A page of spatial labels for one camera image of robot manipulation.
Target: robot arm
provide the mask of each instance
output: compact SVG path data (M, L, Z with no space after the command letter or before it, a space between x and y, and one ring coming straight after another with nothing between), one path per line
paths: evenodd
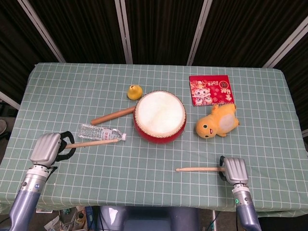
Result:
M236 212L242 227L247 231L261 231L254 203L248 184L248 173L244 159L220 157L220 166L224 164L225 175L220 177L234 186L232 193L235 200Z
M12 226L10 231L27 231L32 214L36 208L39 197L49 176L57 169L52 165L55 162L69 159L76 148L68 154L59 155L66 147L63 140L68 137L71 143L75 143L73 135L64 133L50 133L39 137L30 160L34 164L26 173L21 183L20 190L10 210Z

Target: small yellow toy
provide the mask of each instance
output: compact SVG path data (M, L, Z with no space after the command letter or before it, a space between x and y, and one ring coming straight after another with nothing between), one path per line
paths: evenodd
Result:
M131 85L127 91L131 100L138 100L142 96L142 88L139 85Z
M212 113L198 120L196 132L202 138L212 138L216 134L222 137L237 126L239 121L235 118L235 104L218 106L215 104Z

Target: stuffed duck toy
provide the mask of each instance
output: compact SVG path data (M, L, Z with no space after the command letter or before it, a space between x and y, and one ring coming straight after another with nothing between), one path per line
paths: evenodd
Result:
M235 117L235 104L215 104L211 114L198 120L196 132L202 138L212 138L216 134L222 137L239 126L239 121Z

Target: drum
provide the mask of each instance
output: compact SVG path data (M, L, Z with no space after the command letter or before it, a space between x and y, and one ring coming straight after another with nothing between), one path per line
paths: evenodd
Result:
M153 91L143 96L133 116L138 133L155 143L175 140L184 131L186 124L182 102L167 91Z

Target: table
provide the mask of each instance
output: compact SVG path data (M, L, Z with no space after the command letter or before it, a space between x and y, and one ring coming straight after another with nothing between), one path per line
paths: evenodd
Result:
M211 107L193 107L189 75L228 75L240 126L227 137L204 140L196 121ZM232 187L216 172L179 173L178 167L217 166L221 155L244 158L259 216L308 213L308 159L283 73L276 69L197 66L41 63L33 69L0 165L0 211L8 212L38 137L71 131L93 118L134 106L129 85L168 90L187 112L185 132L174 142L141 139L132 115L103 125L127 140L77 149L57 163L39 207L75 205L191 206L235 211Z

